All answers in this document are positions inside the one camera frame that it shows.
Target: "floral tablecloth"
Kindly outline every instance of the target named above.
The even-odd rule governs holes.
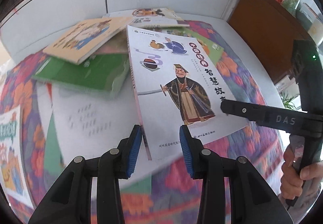
[[[187,21],[190,29],[224,48],[216,67],[237,100],[264,105],[261,92],[243,65],[224,39],[210,24]],[[41,126],[36,81],[32,74],[45,60],[40,51],[28,56],[11,70],[3,88],[0,113],[21,105],[23,107],[22,154],[25,176],[36,205],[46,194],[44,178],[44,153],[46,140]],[[277,132],[249,122],[248,126],[205,147],[220,156],[236,158],[246,156],[261,175],[271,180],[272,188],[278,192],[283,151]],[[121,192],[125,221],[130,223],[191,224],[196,223],[200,197],[201,180],[192,180],[186,172],[183,158],[151,176],[151,192],[126,189]],[[230,220],[229,190],[227,188],[227,221]],[[25,223],[33,210],[9,198],[16,215]],[[96,223],[96,202],[91,205],[91,222]]]

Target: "brown headboard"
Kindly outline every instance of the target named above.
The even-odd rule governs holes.
[[[249,45],[274,84],[290,74],[294,39],[310,37],[275,0],[240,0],[228,23]]]

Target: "silver screw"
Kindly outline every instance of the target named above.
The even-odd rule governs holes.
[[[111,155],[117,155],[119,153],[119,150],[117,148],[113,148],[110,150]]]
[[[245,158],[244,156],[241,156],[238,158],[238,161],[242,164],[245,164],[247,162],[247,158]]]
[[[77,156],[74,158],[75,163],[80,163],[82,160],[83,160],[83,158],[81,156]]]
[[[211,151],[209,149],[205,148],[202,150],[202,154],[208,156],[211,154]]]

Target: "illustrated rooster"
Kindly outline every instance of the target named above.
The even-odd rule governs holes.
[[[165,46],[164,46],[163,44],[161,44],[161,43],[156,43],[156,41],[155,41],[155,40],[152,40],[152,41],[150,42],[149,46],[151,46],[151,47],[152,47],[152,48],[154,48],[154,49],[163,49],[163,48],[165,48]]]

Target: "hand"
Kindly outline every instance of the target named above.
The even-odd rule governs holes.
[[[311,188],[308,191],[309,195],[317,191],[320,180],[323,178],[323,162],[313,163],[301,170],[300,176],[292,167],[294,154],[290,146],[287,147],[284,153],[284,164],[282,165],[283,176],[280,180],[280,190],[285,199],[294,199],[302,194],[302,185],[304,180],[313,179]]]

